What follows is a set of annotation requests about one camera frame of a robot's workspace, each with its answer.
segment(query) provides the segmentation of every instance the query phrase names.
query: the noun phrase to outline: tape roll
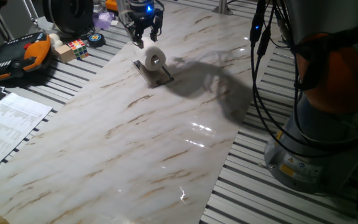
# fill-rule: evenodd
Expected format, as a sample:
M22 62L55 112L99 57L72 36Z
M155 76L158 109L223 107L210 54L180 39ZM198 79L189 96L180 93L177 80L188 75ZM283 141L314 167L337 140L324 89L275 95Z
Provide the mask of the tape roll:
M140 50L140 62L149 71L157 71L167 58L162 50L152 40L144 40L144 48Z

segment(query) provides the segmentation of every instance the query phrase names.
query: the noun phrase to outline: black cable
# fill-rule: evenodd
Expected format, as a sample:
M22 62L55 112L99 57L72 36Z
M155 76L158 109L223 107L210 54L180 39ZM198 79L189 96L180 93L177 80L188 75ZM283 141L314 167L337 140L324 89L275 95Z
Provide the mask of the black cable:
M273 11L270 15L270 19L269 19L269 26L267 27L268 29L270 28L270 24L271 24L271 21L272 21L272 16L273 16ZM288 21L288 15L286 15L286 11L284 11L284 14L285 14L285 17L286 17L286 21ZM294 108L294 113L296 112L296 115L295 115L295 123L297 124L297 127L298 129L301 131L300 129L300 125L299 125L299 121L297 119L297 108L296 108L296 104L297 104L297 94L298 94L298 90L296 89L295 91L296 93L296 97L295 97L295 108ZM260 105L262 107L262 109L265 111L266 115L269 117L269 119L271 120L271 122L276 125L276 127L281 130L283 132L283 134L287 135L289 138L291 138L292 140L294 140L295 142L301 144L301 145L304 145L304 146L307 146L307 147L312 147L312 148L315 148L315 149L318 149L318 150L322 150L322 149L328 149L330 151L335 151L337 153L339 152L342 152L343 149L337 147L337 149L332 149L333 146L340 146L340 145L345 145L345 144L352 144L352 143L356 143L356 141L358 141L358 137L354 138L354 139L350 139L348 141L338 141L338 142L322 142L322 141L315 141L314 139L310 139L309 137L307 137L305 134L304 135L304 138L309 140L309 141L313 141L315 144L319 145L319 147L316 147L316 146L312 146L310 143L305 143L295 137L293 137L290 133L288 133L286 130L284 130L275 120L274 118L271 116L271 114L269 113L269 111L266 109L266 107L264 106L263 104L263 101L262 99L260 98L259 96L259 92L257 92L255 94L255 96L258 98L259 102L260 102Z
M254 105L255 108L258 112L258 115L260 117L260 120L262 122L262 124L264 125L265 129L267 130L267 132L269 133L269 135L275 140L275 142L277 144L279 144L284 150L286 150L287 152L296 155L296 156L301 156L301 157L305 157L305 158L322 158L322 157L328 157L328 156L333 156L335 154L337 154L337 152L332 152L332 153L328 153L328 154L322 154L322 155L318 155L318 156L310 156L310 155L304 155L304 154L300 154L297 153L295 151L292 151L291 149L289 149L288 147L286 147L280 140L277 139L277 137L273 134L273 132L269 129L269 127L267 126L264 118L262 117L262 113L259 110L259 106L257 103L257 98L255 97L255 95L258 95L258 89L256 86L256 79L257 79L257 71L259 69L259 64L260 64L260 60L261 57L258 57L257 59L257 65L256 68L254 66L254 47L251 47L251 71L252 71L252 81L253 81L253 85L252 85L252 89L253 89L253 94L254 94Z
M273 11L272 11L272 13L271 13L271 15L270 15L270 19L269 19L269 26L267 27L267 29L269 29L270 28L270 24L271 24L271 22L272 22L272 16L273 16ZM260 44L260 46L261 45L263 45L264 47L267 47L267 45L266 45L266 42L264 42L264 41L261 41L261 44ZM259 92L257 91L257 88L256 88L256 75L257 75L257 69L256 69L256 71L253 69L253 76L255 76L254 77L254 82L255 82L255 84L254 84L254 98L255 98L255 107L257 108L257 110L259 110L259 106L258 106L258 104L257 104L257 102L256 102L256 98L259 100L259 103L261 104L261 106L262 106L262 108L264 109L264 111L265 111L265 113L267 114L267 116L269 117L269 119L271 120L271 122L274 124L274 125L276 125L276 127L279 129L279 130L281 130L282 131L282 133L284 133L285 135L287 135L289 138L291 138L292 140L294 140L294 141L296 141L297 143L299 143L299 144L302 144L302 145L304 145L304 146L306 146L306 147L312 147L312 148L315 148L315 149L318 149L318 150L322 150L320 147L319 148L317 148L317 147L313 147L313 146L311 146L310 144L307 144L307 143L305 143L305 142L303 142L303 141L301 141L301 140L299 140L299 139L297 139L297 138L295 138L295 137L293 137L291 134L289 134L288 132L286 132L275 120L274 120L274 118L271 116L271 114L269 113L269 111L266 109L266 107L264 106L264 104L263 104L263 101L262 101L262 99L260 98L260 96L259 96ZM298 100L297 100L297 98L298 98L298 90L296 90L296 97L295 97L295 105L294 105L294 107L295 107L295 111L296 111L296 104L297 104L297 102L298 102ZM260 115L260 118L261 118L261 121L262 121L262 123L264 123L265 121L264 121L264 118L261 116L261 114L260 114L260 112L259 112L259 115ZM350 141L341 141L341 142L335 142L335 144L340 144L340 143L342 143L342 144L349 144L350 142L352 142L351 140ZM330 144L327 144L327 146L330 146L330 147L332 147L333 146L333 142L324 142L324 143L330 143ZM321 155L321 156L317 156L317 157L324 157L324 156L329 156L329 155L333 155L333 154L337 154L337 153L340 153L340 152L342 152L342 151L344 151L343 149L340 149L340 148L337 148L337 149L329 149L332 153L330 153L330 154L325 154L325 155Z
M270 28L270 25L271 25L271 22L272 22L272 19L273 19L273 14L274 14L274 10L272 10L272 12L271 12L271 14L270 14L269 24L268 24L268 26L267 26L267 29ZM303 145L303 146L310 147L309 144L307 144L307 143L305 143L305 142L303 142L303 141L297 139L296 137L292 136L292 135L291 135L290 133L288 133L285 129L283 129L283 128L281 127L281 125L279 125L279 124L276 122L276 120L275 120L275 119L273 118L273 116L270 114L270 112L268 111L268 109L265 107L265 105L264 105L264 103L263 103L261 97L259 96L259 92L258 92L257 90L256 90L256 92L255 92L255 98L258 99L258 101L259 101L259 103L260 103L262 109L265 111L265 113L266 113L266 115L268 116L268 118L270 119L270 121L271 121L283 134L285 134L285 135L288 136L290 139L294 140L295 142L297 142L297 143L299 143L299 144L301 144L301 145Z

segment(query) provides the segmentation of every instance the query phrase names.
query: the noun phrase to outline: marble table surface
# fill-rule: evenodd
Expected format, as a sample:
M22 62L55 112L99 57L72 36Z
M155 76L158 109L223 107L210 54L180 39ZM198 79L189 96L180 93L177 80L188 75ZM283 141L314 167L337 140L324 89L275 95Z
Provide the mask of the marble table surface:
M175 81L149 88L125 45L0 172L11 224L199 222L252 98L251 20L165 6Z

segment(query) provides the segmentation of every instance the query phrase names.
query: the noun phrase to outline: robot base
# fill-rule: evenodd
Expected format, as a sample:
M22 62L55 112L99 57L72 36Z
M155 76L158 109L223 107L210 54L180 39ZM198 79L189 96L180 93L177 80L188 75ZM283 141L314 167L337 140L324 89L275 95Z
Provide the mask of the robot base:
M340 121L332 119L330 115L314 109L306 97L303 97L298 104L298 114L302 131L309 137L320 141L347 139L348 128ZM297 139L303 139L294 124L293 116L285 126L285 130ZM301 145L281 133L277 138L287 148L299 154L317 156L329 153L329 151ZM270 173L291 189L306 193L337 192L358 165L358 145L333 156L306 158L287 152L271 139L265 148L264 158Z

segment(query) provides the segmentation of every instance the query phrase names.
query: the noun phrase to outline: gray robot arm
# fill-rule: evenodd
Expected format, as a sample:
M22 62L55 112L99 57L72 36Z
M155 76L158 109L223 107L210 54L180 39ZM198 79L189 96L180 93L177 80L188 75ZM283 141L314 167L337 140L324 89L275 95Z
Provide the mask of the gray robot arm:
M150 38L157 41L161 34L164 6L159 0L117 0L119 21L131 41L143 48L144 30L151 28Z

